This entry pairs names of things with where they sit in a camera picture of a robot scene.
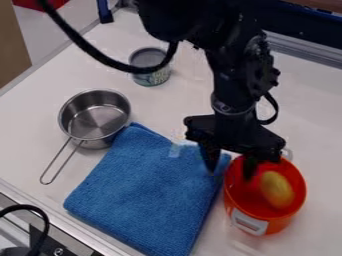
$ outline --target blue microfiber cloth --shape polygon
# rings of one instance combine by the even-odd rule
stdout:
[[[64,207],[146,255],[189,255],[229,160],[222,155],[210,176],[198,146],[133,123]]]

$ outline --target black cable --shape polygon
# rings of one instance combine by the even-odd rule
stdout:
[[[10,207],[7,207],[0,211],[0,218],[4,217],[7,213],[14,212],[14,211],[19,211],[19,210],[28,210],[28,211],[33,211],[35,213],[38,213],[44,221],[44,230],[41,233],[37,243],[34,245],[34,247],[30,250],[30,252],[27,254],[27,256],[38,256],[40,254],[40,248],[42,247],[45,239],[48,236],[49,229],[50,229],[50,221],[49,217],[46,215],[46,213],[41,210],[40,208],[33,206],[33,205],[28,205],[28,204],[19,204],[19,205],[12,205]]]
[[[64,31],[65,34],[84,52],[89,54],[91,57],[101,62],[102,64],[118,69],[120,71],[133,73],[133,74],[148,74],[153,73],[163,67],[165,67],[171,61],[172,57],[177,51],[178,42],[170,42],[169,48],[167,50],[164,60],[152,67],[136,67],[128,65],[119,61],[116,61],[97,48],[86,41],[76,30],[74,30],[58,13],[57,11],[48,3],[48,0],[37,0],[37,3],[44,9],[44,11],[50,16],[50,18]]]
[[[267,92],[264,96],[265,96],[266,100],[268,100],[268,102],[271,103],[272,107],[275,110],[275,113],[271,118],[269,118],[267,120],[259,120],[259,123],[261,125],[269,125],[269,124],[273,123],[278,118],[279,105],[278,105],[277,101],[272,97],[272,95],[269,92]]]

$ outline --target yellow lemon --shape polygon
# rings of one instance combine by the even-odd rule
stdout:
[[[294,199],[290,183],[283,175],[275,171],[262,174],[260,189],[266,200],[277,209],[290,206]]]

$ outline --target stainless steel saucepan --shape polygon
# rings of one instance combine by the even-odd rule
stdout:
[[[40,176],[40,183],[51,184],[80,147],[109,147],[116,133],[128,122],[130,113],[131,107],[127,98],[113,90],[87,90],[68,100],[59,112],[58,123],[69,139]],[[48,170],[71,141],[76,143],[72,153],[55,175],[49,181],[44,181]]]

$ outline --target orange bowl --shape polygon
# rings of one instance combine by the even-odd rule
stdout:
[[[224,201],[227,213],[235,226],[253,235],[280,232],[287,227],[306,199],[306,184],[299,170],[285,158],[280,163],[265,162],[258,166],[252,181],[243,179],[244,157],[236,158],[229,166],[224,180]],[[276,171],[290,183],[295,197],[285,209],[275,209],[262,195],[259,184],[266,171]]]

